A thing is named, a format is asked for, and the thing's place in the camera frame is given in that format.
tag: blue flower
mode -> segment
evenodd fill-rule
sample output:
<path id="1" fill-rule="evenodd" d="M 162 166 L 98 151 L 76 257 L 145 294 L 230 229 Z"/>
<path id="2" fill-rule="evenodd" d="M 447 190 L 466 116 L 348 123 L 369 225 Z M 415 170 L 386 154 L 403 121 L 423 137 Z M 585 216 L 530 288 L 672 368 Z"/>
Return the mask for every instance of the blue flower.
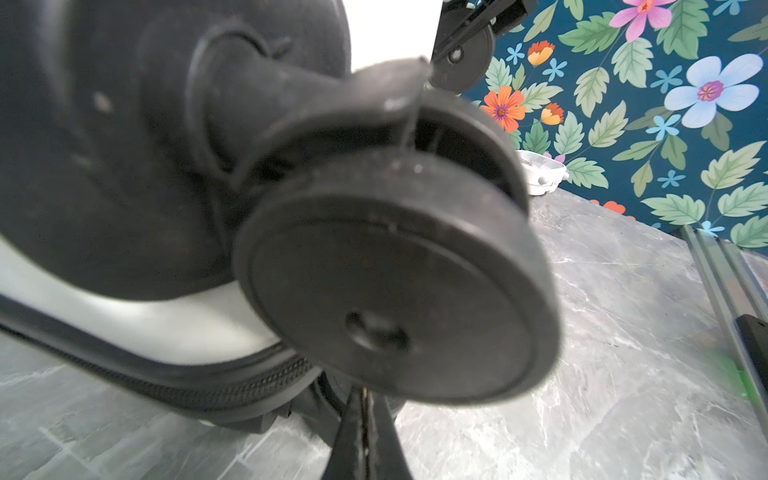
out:
<path id="1" fill-rule="evenodd" d="M 518 43 L 518 46 L 515 47 L 515 50 L 512 50 L 512 47 L 507 47 L 507 51 L 509 52 L 509 56 L 507 57 L 507 61 L 512 60 L 513 65 L 518 64 L 518 58 L 525 58 L 525 53 L 521 52 L 520 49 L 523 48 L 522 43 Z"/>
<path id="2" fill-rule="evenodd" d="M 697 230 L 702 231 L 704 233 L 708 233 L 713 237 L 717 237 L 717 232 L 722 232 L 723 230 L 725 230 L 725 227 L 713 227 L 712 222 L 710 222 L 709 220 L 707 220 L 706 222 L 703 222 L 701 226 L 703 228 L 697 228 Z"/>
<path id="3" fill-rule="evenodd" d="M 651 88 L 656 88 L 659 85 L 661 85 L 661 93 L 665 94 L 667 93 L 667 90 L 670 89 L 670 85 L 673 87 L 676 87 L 678 85 L 682 85 L 683 81 L 679 78 L 675 78 L 680 74 L 680 72 L 683 71 L 683 65 L 678 65 L 677 67 L 670 70 L 670 74 L 667 75 L 664 70 L 658 70 L 656 71 L 656 76 L 659 77 L 661 80 L 656 80 L 654 83 L 650 84 Z"/>
<path id="4" fill-rule="evenodd" d="M 720 57 L 704 57 L 688 68 L 685 76 L 690 85 L 670 90 L 664 98 L 664 107 L 672 111 L 688 108 L 683 126 L 702 128 L 714 120 L 718 107 L 742 111 L 757 99 L 760 89 L 741 82 L 755 76 L 764 65 L 763 58 L 754 53 L 739 55 L 725 68 Z"/>
<path id="5" fill-rule="evenodd" d="M 673 187 L 679 187 L 680 184 L 678 183 L 679 180 L 683 180 L 685 178 L 685 175 L 675 175 L 676 172 L 674 170 L 670 170 L 667 172 L 666 177 L 657 178 L 657 181 L 664 182 L 663 185 L 661 185 L 661 188 L 667 188 L 670 185 Z"/>
<path id="6" fill-rule="evenodd" d="M 563 63 L 558 65 L 558 61 L 555 60 L 554 58 L 552 58 L 549 61 L 549 65 L 551 66 L 551 68 L 547 68 L 542 73 L 545 74 L 545 75 L 549 75 L 549 81 L 553 81 L 555 75 L 557 75 L 558 77 L 562 77 L 564 75 L 564 73 L 562 72 L 561 69 L 565 65 L 568 65 L 568 62 L 564 61 Z"/>
<path id="7" fill-rule="evenodd" d="M 712 15 L 719 15 L 723 12 L 725 12 L 725 9 L 730 7 L 728 10 L 728 13 L 731 15 L 738 15 L 739 12 L 741 12 L 741 4 L 740 2 L 748 2 L 749 0 L 717 0 L 718 2 L 723 2 L 723 4 L 717 8 L 715 8 L 715 11 L 712 12 Z"/>
<path id="8" fill-rule="evenodd" d="M 656 141 L 661 141 L 664 138 L 665 134 L 677 136 L 680 133 L 680 131 L 677 130 L 672 125 L 676 124 L 678 120 L 680 120 L 679 114 L 672 115 L 667 119 L 667 121 L 664 121 L 664 117 L 662 117 L 661 115 L 656 115 L 654 117 L 654 123 L 656 124 L 656 127 L 651 127 L 647 129 L 645 133 L 655 134 L 656 132 L 659 132 L 656 135 Z"/>

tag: teal wallpaper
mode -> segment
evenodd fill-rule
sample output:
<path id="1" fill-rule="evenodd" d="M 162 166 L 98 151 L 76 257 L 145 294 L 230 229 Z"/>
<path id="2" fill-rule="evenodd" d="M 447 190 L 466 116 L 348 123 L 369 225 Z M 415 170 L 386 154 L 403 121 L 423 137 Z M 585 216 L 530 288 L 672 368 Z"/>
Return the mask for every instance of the teal wallpaper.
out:
<path id="1" fill-rule="evenodd" d="M 463 96 L 564 162 L 565 190 L 762 248 L 766 50 L 768 0 L 539 0 Z"/>

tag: gray marble tile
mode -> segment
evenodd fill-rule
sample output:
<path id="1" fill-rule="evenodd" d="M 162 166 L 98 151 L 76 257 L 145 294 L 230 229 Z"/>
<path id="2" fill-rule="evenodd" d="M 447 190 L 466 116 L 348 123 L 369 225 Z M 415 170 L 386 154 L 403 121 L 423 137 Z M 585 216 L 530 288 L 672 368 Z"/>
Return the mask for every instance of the gray marble tile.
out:
<path id="1" fill-rule="evenodd" d="M 763 299 L 768 293 L 768 258 L 759 253 L 744 250 L 741 256 L 749 267 L 757 284 L 763 289 Z"/>
<path id="2" fill-rule="evenodd" d="M 406 405 L 397 428 L 415 478 L 768 478 L 768 445 L 684 242 L 564 191 L 534 199 L 531 218 L 561 301 L 560 361 L 509 402 Z M 3 479 L 317 480 L 328 457 L 297 418 L 244 435 L 3 336 L 0 359 Z"/>

